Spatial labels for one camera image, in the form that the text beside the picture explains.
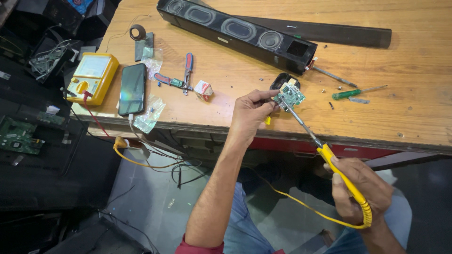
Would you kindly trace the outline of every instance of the round speaker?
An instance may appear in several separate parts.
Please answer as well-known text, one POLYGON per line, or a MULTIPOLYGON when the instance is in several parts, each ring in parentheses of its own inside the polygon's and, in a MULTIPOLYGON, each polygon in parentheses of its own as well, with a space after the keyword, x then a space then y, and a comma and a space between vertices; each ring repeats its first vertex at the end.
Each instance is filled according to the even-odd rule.
POLYGON ((256 27, 246 21, 231 18, 221 24, 221 32, 248 41, 256 36, 256 27))
POLYGON ((182 10, 182 7, 184 6, 184 2, 181 0, 173 0, 168 4, 168 12, 172 14, 178 13, 180 10, 182 10))
POLYGON ((196 23, 208 26, 216 17, 215 11, 201 6, 192 6, 185 12, 185 18, 196 23))
POLYGON ((267 50, 273 50, 281 45, 282 39, 283 36, 275 31, 264 32, 259 37, 259 46, 267 50))

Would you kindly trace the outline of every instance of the circuit board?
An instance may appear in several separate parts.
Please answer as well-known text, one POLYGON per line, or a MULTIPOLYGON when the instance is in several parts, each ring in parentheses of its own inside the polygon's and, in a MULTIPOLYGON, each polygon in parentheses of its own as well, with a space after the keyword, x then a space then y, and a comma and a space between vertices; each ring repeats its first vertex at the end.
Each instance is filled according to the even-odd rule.
POLYGON ((39 154, 44 140, 33 138, 37 125, 3 116, 0 122, 0 148, 27 154, 39 154))
POLYGON ((295 86, 297 81, 295 79, 290 79, 289 82, 284 83, 279 89, 279 94, 273 97, 273 100, 278 103, 280 108, 283 108, 284 111, 288 112, 289 110, 284 105, 283 101, 289 106, 299 105, 306 97, 298 90, 295 86))
POLYGON ((49 115, 42 111, 39 112, 38 117, 36 119, 41 122, 54 123, 54 124, 58 124, 58 125, 62 125, 65 120, 65 118, 62 118, 62 117, 59 117, 56 115, 49 115))

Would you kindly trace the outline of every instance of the phone screen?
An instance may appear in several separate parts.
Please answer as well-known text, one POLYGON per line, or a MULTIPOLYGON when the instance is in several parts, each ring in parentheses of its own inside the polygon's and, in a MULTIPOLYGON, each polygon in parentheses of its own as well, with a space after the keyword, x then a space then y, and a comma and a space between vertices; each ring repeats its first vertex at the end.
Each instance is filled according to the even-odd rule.
POLYGON ((127 66, 122 70, 119 115, 141 113, 144 110, 145 64, 127 66))

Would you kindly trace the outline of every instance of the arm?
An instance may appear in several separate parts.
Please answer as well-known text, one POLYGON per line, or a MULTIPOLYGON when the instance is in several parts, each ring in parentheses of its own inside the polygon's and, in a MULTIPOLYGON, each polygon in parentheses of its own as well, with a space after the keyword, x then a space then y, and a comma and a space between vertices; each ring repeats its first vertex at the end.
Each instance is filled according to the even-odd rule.
MULTIPOLYGON (((372 225, 359 230, 370 254, 406 254, 385 222, 384 212, 391 205, 392 186, 381 179, 360 159, 331 158, 331 162, 355 184, 364 195, 372 210, 372 225)), ((348 223, 360 225, 363 212, 347 192, 347 187, 338 173, 333 174, 333 198, 340 216, 348 223)))
POLYGON ((235 101, 223 151, 188 219, 185 232, 187 244, 206 248, 222 244, 243 156, 259 125, 276 109, 273 101, 265 100, 277 93, 279 90, 255 90, 235 101))

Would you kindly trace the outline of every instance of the small cardboard box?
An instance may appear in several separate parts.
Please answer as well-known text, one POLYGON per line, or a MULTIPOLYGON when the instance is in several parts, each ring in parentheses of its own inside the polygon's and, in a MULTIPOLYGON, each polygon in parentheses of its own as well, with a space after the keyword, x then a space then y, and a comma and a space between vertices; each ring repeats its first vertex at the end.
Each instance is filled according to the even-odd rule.
POLYGON ((213 94, 212 87, 209 83, 206 83, 202 80, 198 82, 194 89, 196 96, 203 101, 208 101, 210 96, 213 94))

